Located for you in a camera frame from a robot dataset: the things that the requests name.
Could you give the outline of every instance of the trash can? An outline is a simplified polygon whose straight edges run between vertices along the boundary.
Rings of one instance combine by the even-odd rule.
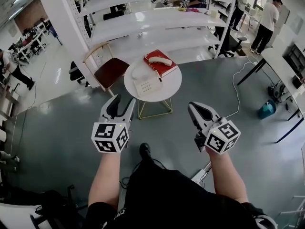
[[[268,100],[259,110],[258,117],[262,120],[268,116],[273,115],[276,112],[275,102],[273,100]]]

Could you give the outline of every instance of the cube with fiducial marker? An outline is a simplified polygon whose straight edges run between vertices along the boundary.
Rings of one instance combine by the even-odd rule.
[[[223,154],[235,145],[240,134],[233,122],[227,121],[211,128],[204,144],[218,154]]]
[[[100,153],[120,153],[129,140],[127,125],[96,122],[91,140]]]

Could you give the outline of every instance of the brown wall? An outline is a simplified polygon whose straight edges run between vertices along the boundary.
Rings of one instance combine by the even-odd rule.
[[[47,19],[48,16],[41,1],[34,0],[15,17],[15,22],[21,33],[23,33],[24,29],[33,28],[40,18]]]

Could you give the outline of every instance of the white pillar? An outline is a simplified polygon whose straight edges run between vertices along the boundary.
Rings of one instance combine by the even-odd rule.
[[[41,0],[42,5],[59,36],[62,44],[69,51],[73,61],[92,87],[99,84],[92,75],[98,66],[91,58],[88,59],[88,68],[82,63],[89,48],[74,19],[73,13],[66,0]]]

